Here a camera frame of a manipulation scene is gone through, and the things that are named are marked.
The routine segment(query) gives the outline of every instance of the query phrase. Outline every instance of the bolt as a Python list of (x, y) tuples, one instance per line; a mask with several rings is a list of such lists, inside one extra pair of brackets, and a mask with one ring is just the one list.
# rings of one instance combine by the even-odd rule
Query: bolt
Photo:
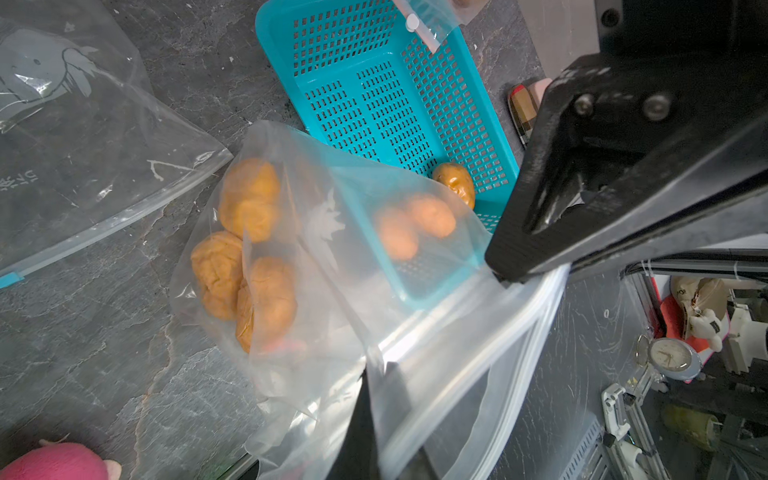
[(656, 93), (643, 102), (643, 115), (650, 121), (662, 121), (669, 117), (672, 97), (667, 93)]
[(607, 28), (613, 28), (616, 25), (619, 25), (620, 19), (621, 15), (619, 15), (619, 11), (616, 8), (609, 8), (603, 12), (603, 15), (600, 17), (600, 23)]
[(574, 111), (579, 117), (591, 117), (594, 113), (594, 95), (579, 95), (579, 98), (574, 101)]

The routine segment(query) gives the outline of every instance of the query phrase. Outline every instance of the stone countertop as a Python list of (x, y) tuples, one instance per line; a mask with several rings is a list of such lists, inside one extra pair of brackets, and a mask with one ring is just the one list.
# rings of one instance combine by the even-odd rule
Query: stone countertop
[[(154, 94), (240, 149), (250, 122), (301, 122), (253, 32), (261, 0), (104, 0)], [(513, 0), (462, 28), (518, 162), (505, 92), (543, 77)], [(253, 390), (167, 287), (220, 173), (128, 228), (0, 292), (0, 466), (67, 436), (122, 478), (216, 478), (262, 423)]]

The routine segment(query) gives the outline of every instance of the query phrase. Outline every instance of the fried dough ball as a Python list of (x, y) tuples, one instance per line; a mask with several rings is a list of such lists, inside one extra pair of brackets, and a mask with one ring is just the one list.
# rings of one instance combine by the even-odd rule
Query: fried dough ball
[(419, 235), (412, 221), (400, 209), (386, 208), (379, 213), (376, 232), (390, 258), (398, 261), (411, 260), (419, 251)]
[(253, 299), (250, 296), (248, 282), (244, 278), (237, 292), (235, 337), (245, 353), (250, 353), (250, 344), (253, 340)]
[(250, 271), (250, 283), (256, 301), (250, 294), (246, 280), (237, 296), (237, 341), (246, 353), (250, 352), (254, 330), (263, 348), (270, 348), (281, 339), (296, 318), (296, 290), (293, 267), (276, 257), (261, 257)]
[(456, 229), (456, 217), (448, 204), (434, 195), (420, 194), (408, 201), (408, 215), (426, 233), (445, 238)]
[(293, 267), (277, 257), (261, 257), (250, 271), (250, 282), (260, 300), (269, 298), (296, 298), (296, 277)]
[(280, 179), (272, 164), (256, 158), (241, 161), (224, 178), (221, 224), (240, 238), (248, 232), (253, 242), (268, 240), (280, 219), (275, 205), (279, 195)]
[(432, 179), (453, 190), (469, 208), (475, 208), (475, 183), (462, 165), (440, 164), (432, 172)]
[(222, 320), (235, 317), (237, 291), (243, 280), (243, 242), (229, 232), (216, 232), (200, 242), (191, 255), (200, 284), (200, 301)]

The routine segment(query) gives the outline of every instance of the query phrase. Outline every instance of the plush bear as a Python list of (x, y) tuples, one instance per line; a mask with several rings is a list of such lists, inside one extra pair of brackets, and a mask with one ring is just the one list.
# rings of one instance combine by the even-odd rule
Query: plush bear
[(102, 460), (79, 443), (41, 444), (0, 470), (0, 480), (119, 480), (122, 473), (115, 460)]
[(723, 349), (723, 339), (720, 338), (723, 325), (713, 310), (705, 309), (700, 315), (689, 316), (688, 323), (691, 333), (709, 342), (713, 351), (719, 352)]

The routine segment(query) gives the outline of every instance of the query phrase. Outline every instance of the white clock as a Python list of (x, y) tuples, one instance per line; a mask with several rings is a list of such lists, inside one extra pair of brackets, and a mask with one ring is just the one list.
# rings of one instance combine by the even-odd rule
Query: white clock
[(693, 347), (679, 339), (656, 339), (648, 347), (648, 358), (671, 379), (690, 380), (701, 372), (701, 358)]

